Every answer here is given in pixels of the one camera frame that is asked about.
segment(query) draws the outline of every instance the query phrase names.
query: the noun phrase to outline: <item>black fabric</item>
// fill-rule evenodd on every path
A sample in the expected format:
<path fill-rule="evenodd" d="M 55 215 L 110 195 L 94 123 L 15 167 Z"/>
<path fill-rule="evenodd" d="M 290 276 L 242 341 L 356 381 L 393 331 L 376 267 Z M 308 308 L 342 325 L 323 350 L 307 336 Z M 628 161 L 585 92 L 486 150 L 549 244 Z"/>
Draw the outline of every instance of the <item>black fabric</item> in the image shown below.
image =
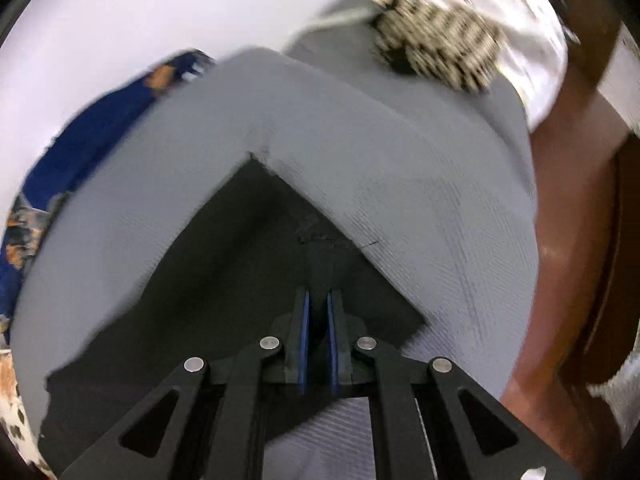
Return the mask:
<path fill-rule="evenodd" d="M 320 303 L 331 286 L 371 335 L 395 346 L 424 324 L 328 219 L 251 160 L 176 238 L 137 304 L 49 377 L 40 450 L 53 471 L 62 473 L 184 359 L 232 356 L 267 335 L 300 285 L 315 303 L 318 354 L 326 328 Z M 324 406 L 309 398 L 275 407 L 269 437 Z"/>

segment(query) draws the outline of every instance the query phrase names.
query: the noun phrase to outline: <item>ribbed gray fabric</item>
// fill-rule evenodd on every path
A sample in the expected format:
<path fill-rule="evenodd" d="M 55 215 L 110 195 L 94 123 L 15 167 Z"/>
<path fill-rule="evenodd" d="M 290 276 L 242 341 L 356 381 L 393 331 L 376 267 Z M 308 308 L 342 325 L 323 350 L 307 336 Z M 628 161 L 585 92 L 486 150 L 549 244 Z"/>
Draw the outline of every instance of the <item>ribbed gray fabric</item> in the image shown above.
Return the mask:
<path fill-rule="evenodd" d="M 448 355 L 500 395 L 537 270 L 522 106 L 502 79 L 474 98 L 394 75 L 362 56 L 354 27 L 315 32 L 292 51 L 334 75 L 259 49 L 221 63 L 160 102 L 70 200 L 12 329 L 35 431 L 45 378 L 140 293 L 248 152 L 356 245 L 378 242 L 365 255 L 428 320 L 406 354 Z M 332 406 L 268 447 L 264 478 L 373 478 L 367 417 L 362 400 Z"/>

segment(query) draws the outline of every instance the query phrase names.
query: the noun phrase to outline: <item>gray fabric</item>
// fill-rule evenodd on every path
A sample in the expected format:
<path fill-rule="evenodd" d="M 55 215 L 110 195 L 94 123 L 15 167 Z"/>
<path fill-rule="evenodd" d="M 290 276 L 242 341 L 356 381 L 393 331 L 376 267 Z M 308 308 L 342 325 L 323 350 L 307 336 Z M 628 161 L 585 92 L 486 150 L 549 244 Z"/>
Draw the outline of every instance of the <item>gray fabric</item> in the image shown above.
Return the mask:
<path fill-rule="evenodd" d="M 45 378 L 140 293 L 248 152 L 356 245 L 378 242 L 363 252 L 428 320 L 406 354 L 448 355 L 500 395 L 538 262 L 522 106 L 503 79 L 474 98 L 396 76 L 363 54 L 358 27 L 294 46 L 332 75 L 260 49 L 223 62 L 158 104 L 70 200 L 12 330 L 35 431 Z M 265 478 L 373 478 L 371 453 L 366 403 L 350 400 L 272 443 Z"/>

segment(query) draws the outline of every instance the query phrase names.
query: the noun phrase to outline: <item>brown floor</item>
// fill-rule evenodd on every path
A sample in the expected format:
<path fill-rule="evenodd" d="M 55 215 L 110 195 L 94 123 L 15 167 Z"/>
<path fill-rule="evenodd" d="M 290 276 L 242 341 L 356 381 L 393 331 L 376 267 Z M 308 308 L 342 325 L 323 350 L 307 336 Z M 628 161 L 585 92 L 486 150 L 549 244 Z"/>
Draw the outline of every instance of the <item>brown floor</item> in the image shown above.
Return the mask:
<path fill-rule="evenodd" d="M 502 402 L 585 478 L 596 478 L 620 447 L 617 430 L 606 405 L 585 399 L 584 384 L 569 386 L 559 371 L 587 323 L 605 267 L 614 155 L 627 134 L 588 77 L 570 68 L 549 118 L 531 137 L 540 273 L 529 332 Z"/>

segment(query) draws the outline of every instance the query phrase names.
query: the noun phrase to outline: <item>blue floral fabric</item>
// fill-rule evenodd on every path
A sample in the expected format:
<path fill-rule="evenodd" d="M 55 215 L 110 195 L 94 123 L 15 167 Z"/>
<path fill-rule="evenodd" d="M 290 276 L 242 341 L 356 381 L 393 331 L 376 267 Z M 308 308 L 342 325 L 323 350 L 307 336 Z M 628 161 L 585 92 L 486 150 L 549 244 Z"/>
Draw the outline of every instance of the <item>blue floral fabric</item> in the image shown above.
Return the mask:
<path fill-rule="evenodd" d="M 8 344 L 22 282 L 65 200 L 158 98 L 212 65 L 200 51 L 185 52 L 101 97 L 66 126 L 32 168 L 9 211 L 0 248 L 0 348 Z"/>

